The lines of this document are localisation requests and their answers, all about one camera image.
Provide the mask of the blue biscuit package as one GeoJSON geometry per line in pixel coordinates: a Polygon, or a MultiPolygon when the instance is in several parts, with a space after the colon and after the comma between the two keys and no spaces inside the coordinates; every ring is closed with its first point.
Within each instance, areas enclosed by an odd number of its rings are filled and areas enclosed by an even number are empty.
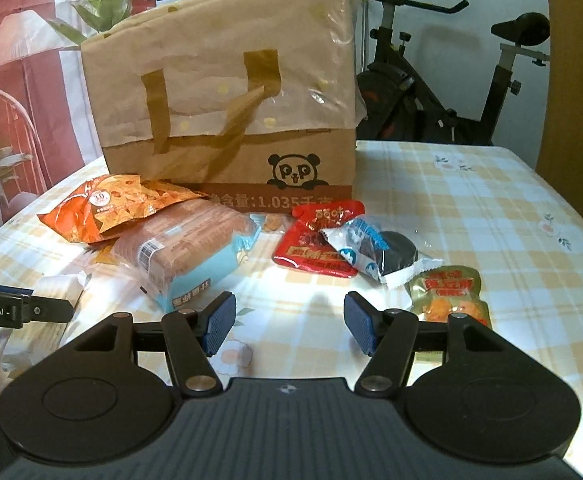
{"type": "Polygon", "coordinates": [[[147,295],[170,312],[235,271],[260,231],[248,214],[197,198],[124,232],[112,255],[133,269],[147,295]]]}

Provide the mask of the white blue cookie packet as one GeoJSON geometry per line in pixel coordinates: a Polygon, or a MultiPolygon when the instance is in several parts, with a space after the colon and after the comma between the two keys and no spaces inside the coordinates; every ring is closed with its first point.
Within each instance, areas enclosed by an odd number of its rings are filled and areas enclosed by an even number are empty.
{"type": "Polygon", "coordinates": [[[359,214],[321,234],[339,256],[357,272],[395,289],[424,272],[445,265],[443,259],[422,252],[415,244],[416,232],[384,229],[367,214],[359,214]]]}

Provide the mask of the red snack packet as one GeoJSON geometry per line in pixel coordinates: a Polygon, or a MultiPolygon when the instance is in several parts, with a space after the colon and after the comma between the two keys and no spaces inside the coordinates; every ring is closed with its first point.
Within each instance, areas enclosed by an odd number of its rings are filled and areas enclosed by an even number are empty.
{"type": "Polygon", "coordinates": [[[333,229],[365,213],[358,200],[336,200],[293,207],[293,224],[276,247],[272,260],[298,271],[352,278],[357,270],[328,244],[323,229],[333,229]]]}

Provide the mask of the orange chip bag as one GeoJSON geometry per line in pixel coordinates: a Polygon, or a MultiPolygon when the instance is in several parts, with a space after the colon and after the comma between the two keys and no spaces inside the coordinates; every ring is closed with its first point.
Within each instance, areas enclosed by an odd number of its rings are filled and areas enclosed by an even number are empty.
{"type": "Polygon", "coordinates": [[[165,181],[142,181],[138,174],[104,174],[83,182],[38,219],[71,243],[98,244],[157,212],[206,197],[165,181]]]}

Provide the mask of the checkered yellow tablecloth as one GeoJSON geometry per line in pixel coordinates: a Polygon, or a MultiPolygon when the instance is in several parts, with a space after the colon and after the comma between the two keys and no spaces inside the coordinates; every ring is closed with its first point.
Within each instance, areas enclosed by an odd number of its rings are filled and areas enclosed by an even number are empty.
{"type": "MultiPolygon", "coordinates": [[[[60,181],[0,229],[0,284],[32,287],[45,275],[86,272],[88,284],[71,339],[115,311],[154,321],[162,311],[114,266],[44,226],[54,208],[86,180],[105,174],[94,160],[60,181]]],[[[482,279],[493,328],[564,378],[582,418],[567,452],[583,474],[583,219],[505,148],[362,142],[354,195],[384,226],[410,231],[428,255],[470,266],[482,279]]],[[[356,290],[377,308],[405,308],[403,289],[365,278],[331,278],[277,266],[278,234],[262,234],[247,260],[219,284],[237,300],[237,322],[212,365],[236,376],[354,380],[365,365],[342,319],[356,290]]]]}

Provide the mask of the printed room scene curtain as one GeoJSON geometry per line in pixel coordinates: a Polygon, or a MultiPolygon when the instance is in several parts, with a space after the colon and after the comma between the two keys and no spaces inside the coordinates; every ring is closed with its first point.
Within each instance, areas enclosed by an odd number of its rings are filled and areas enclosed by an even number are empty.
{"type": "Polygon", "coordinates": [[[101,156],[80,44],[156,0],[0,0],[0,226],[101,156]]]}

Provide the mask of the black exercise bike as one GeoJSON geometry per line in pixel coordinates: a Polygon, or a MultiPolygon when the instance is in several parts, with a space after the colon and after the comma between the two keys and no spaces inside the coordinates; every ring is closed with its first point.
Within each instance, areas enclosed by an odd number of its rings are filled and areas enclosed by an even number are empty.
{"type": "Polygon", "coordinates": [[[381,6],[365,30],[357,74],[366,115],[357,138],[438,144],[539,143],[546,115],[551,26],[519,9],[485,18],[467,0],[367,0],[381,6]]]}

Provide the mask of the brown cardboard box with liner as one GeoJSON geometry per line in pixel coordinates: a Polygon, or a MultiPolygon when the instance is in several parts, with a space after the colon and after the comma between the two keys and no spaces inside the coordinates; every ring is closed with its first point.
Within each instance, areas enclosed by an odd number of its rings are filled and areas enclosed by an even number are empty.
{"type": "Polygon", "coordinates": [[[359,0],[178,0],[84,41],[108,169],[244,211],[346,200],[359,0]]]}

